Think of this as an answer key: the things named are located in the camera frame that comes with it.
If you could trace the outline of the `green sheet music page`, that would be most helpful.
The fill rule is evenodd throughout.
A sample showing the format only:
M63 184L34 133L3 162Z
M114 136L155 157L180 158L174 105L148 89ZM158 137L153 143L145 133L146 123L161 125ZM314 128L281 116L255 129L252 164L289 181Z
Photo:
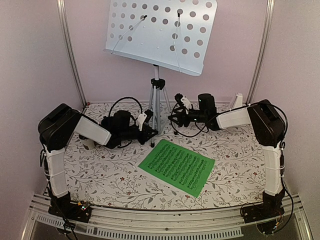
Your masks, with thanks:
M138 165L151 176L197 198L215 160L162 139Z

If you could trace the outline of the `white perforated music stand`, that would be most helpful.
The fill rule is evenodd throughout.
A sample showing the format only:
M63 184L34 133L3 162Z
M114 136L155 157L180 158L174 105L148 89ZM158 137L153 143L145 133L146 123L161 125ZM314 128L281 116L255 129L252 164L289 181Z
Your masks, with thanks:
M105 51L198 77L213 28L215 0L112 0Z

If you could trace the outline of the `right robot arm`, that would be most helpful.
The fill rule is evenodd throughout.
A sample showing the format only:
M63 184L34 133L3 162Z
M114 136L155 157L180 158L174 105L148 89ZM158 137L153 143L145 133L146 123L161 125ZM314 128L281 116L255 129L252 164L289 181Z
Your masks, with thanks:
M191 122L203 123L212 131L242 125L252 126L255 138L262 146L265 162L263 203L259 206L258 213L262 218L269 218L274 214L285 195L283 149L288 120L282 110L267 99L250 105L234 104L231 109L218 112L215 99L209 93L198 95L198 109L194 109L189 100L180 93L174 98L176 105L168 119L178 127L188 127Z

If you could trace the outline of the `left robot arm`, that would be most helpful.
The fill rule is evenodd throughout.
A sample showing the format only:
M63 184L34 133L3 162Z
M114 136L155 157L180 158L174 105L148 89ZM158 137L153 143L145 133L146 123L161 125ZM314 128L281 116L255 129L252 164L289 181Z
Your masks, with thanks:
M141 145L159 132L148 122L153 117L151 110L134 117L129 111L119 110L114 115L104 116L100 123L71 108L65 103L58 105L38 124L39 140L43 147L42 164L49 181L51 205L63 216L74 213L70 192L67 188L64 155L73 134L105 146L120 148L123 141L137 140Z

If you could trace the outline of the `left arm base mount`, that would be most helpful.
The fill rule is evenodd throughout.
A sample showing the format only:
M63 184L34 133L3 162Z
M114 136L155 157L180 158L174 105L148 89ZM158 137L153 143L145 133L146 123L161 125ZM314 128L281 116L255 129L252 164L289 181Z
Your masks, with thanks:
M69 201L59 202L51 199L48 213L68 220L88 223L91 218L92 208Z

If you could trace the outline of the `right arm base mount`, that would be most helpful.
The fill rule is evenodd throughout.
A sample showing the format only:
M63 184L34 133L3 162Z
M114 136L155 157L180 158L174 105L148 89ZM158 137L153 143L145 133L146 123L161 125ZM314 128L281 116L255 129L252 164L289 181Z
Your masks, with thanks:
M282 202L266 200L261 204L248 203L240 208L240 215L245 223L280 217L285 213Z

